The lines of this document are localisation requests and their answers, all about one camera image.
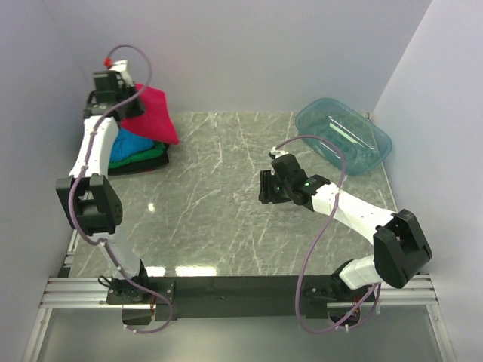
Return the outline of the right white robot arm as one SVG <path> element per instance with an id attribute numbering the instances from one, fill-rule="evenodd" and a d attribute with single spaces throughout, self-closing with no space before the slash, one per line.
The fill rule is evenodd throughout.
<path id="1" fill-rule="evenodd" d="M 297 158 L 285 151 L 269 153 L 271 169 L 260 173 L 263 204 L 292 202 L 330 216 L 360 234 L 373 254 L 344 263 L 333 274 L 331 292 L 347 301 L 361 287 L 381 282 L 401 289 L 432 259 L 432 250 L 416 216 L 369 204 L 320 175 L 307 176 Z"/>

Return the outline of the red t shirt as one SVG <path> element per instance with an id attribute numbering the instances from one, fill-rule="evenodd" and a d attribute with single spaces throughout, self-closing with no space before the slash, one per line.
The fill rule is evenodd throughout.
<path id="1" fill-rule="evenodd" d="M 179 137 L 168 112 L 165 93 L 148 86 L 140 95 L 145 112 L 136 117 L 126 118 L 121 128 L 156 142 L 177 145 Z"/>

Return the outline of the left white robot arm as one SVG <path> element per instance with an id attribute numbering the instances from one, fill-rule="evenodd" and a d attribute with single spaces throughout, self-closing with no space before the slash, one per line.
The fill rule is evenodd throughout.
<path id="1" fill-rule="evenodd" d="M 111 277 L 98 281 L 127 303 L 145 302 L 151 285 L 140 258 L 129 247 L 121 223 L 123 207 L 108 180 L 109 160 L 120 123 L 142 115 L 143 104 L 127 70 L 111 66 L 94 73 L 94 90 L 84 109 L 84 133 L 74 167 L 56 181 L 70 225 L 103 254 Z"/>

